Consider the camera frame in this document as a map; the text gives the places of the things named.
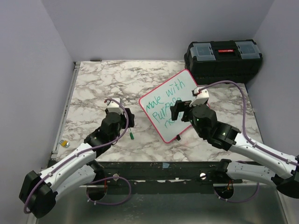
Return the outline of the pink framed whiteboard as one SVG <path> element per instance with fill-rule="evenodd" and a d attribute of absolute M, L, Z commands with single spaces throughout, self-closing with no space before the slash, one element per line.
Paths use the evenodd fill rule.
<path fill-rule="evenodd" d="M 192 90 L 196 87 L 197 83 L 191 73 L 184 69 L 139 99 L 139 105 L 164 143 L 172 142 L 177 135 L 191 126 L 190 123 L 180 120 L 182 112 L 178 119 L 173 121 L 170 107 L 174 106 L 177 100 L 193 100 Z"/>

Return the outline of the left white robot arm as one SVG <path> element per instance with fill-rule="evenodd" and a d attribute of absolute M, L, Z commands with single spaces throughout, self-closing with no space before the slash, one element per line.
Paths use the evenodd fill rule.
<path fill-rule="evenodd" d="M 105 176 L 95 159 L 114 145 L 128 128 L 134 127 L 134 119 L 129 108 L 107 108 L 100 127 L 77 149 L 49 168 L 27 173 L 19 194 L 24 213 L 42 218 L 68 192 L 86 183 L 101 183 Z"/>

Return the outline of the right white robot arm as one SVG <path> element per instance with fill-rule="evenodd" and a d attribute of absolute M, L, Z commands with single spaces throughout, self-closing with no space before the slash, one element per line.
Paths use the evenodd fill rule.
<path fill-rule="evenodd" d="M 216 112 L 206 104 L 191 106 L 190 101 L 176 101 L 170 107 L 171 119 L 190 122 L 200 138 L 215 148 L 243 155 L 257 165 L 228 161 L 215 171 L 221 183 L 229 179 L 244 179 L 275 186 L 278 192 L 291 198 L 299 197 L 299 159 L 282 153 L 260 142 L 246 137 L 238 128 L 217 120 Z"/>

